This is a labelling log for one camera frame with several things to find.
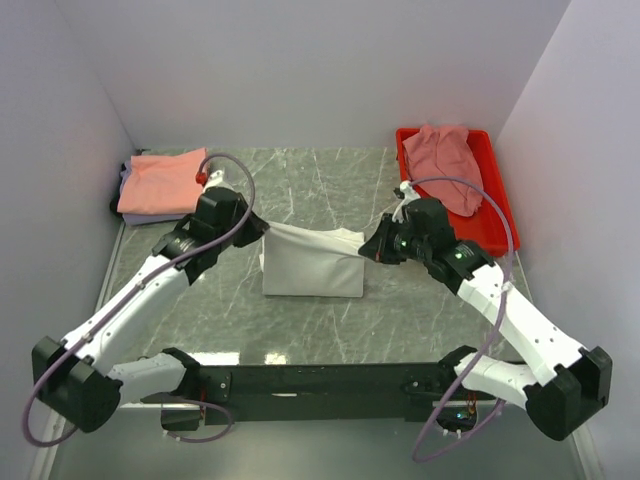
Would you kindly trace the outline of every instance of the black mounting bar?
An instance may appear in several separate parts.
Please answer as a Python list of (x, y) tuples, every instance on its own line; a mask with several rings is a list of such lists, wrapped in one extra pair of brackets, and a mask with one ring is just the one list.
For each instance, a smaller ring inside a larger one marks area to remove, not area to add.
[[(451, 355), (438, 363), (201, 366), (198, 382), (172, 393), (199, 400), (204, 392), (208, 402), (224, 406), (240, 422), (365, 418), (425, 421), (433, 403), (455, 379), (453, 364), (457, 362), (449, 360), (456, 355)], [(466, 400), (467, 394), (460, 387), (452, 400)], [(478, 393), (477, 398), (493, 397)], [(181, 399), (152, 395), (144, 401), (171, 404)], [(168, 416), (163, 416), (163, 425), (171, 430)], [(206, 423), (223, 424), (226, 418), (208, 410)]]

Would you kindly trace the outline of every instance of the black bracket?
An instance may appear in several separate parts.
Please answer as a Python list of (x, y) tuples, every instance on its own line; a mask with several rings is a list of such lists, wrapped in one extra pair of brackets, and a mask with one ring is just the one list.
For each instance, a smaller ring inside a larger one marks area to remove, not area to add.
[[(31, 352), (34, 383), (66, 349), (49, 337)], [(100, 428), (118, 408), (122, 382), (105, 377), (72, 355), (38, 392), (38, 399), (85, 433)]]
[(549, 438), (564, 440), (609, 402), (613, 361), (602, 348), (581, 350), (569, 368), (556, 367), (557, 376), (544, 387), (525, 387), (526, 410)]

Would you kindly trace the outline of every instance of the pink cloth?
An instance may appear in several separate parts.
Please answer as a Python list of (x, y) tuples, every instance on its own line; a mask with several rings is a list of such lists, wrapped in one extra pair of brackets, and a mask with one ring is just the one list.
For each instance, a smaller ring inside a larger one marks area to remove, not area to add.
[[(402, 142), (411, 179), (447, 175), (462, 177), (482, 188), (480, 169), (467, 145), (468, 136), (465, 127), (424, 125), (420, 132)], [(473, 215), (482, 202), (482, 195), (457, 182), (427, 182), (420, 188), (463, 217)]]
[(207, 155), (204, 148), (175, 157), (131, 157), (131, 175), (122, 188), (118, 212), (144, 215), (185, 214), (195, 211), (202, 186), (196, 173)]

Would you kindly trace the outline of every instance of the folded pink towel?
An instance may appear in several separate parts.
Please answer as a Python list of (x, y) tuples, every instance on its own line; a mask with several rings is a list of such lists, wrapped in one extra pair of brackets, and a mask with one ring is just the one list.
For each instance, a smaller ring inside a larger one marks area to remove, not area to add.
[(200, 148), (175, 157), (131, 157), (131, 175), (120, 194), (118, 212), (145, 215), (194, 212), (202, 193), (202, 185), (195, 180), (196, 173), (206, 155), (206, 149)]

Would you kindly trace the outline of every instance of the white wall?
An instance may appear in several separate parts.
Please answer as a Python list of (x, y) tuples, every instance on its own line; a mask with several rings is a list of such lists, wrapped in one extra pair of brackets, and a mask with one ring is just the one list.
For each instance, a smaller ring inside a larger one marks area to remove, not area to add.
[(534, 298), (613, 357), (590, 428), (609, 479), (638, 478), (640, 3), (573, 0), (497, 142)]
[(57, 0), (141, 147), (497, 135), (569, 0)]
[[(24, 478), (31, 348), (95, 306), (131, 143), (51, 0), (0, 1), (0, 478)], [(42, 431), (46, 409), (34, 415)]]

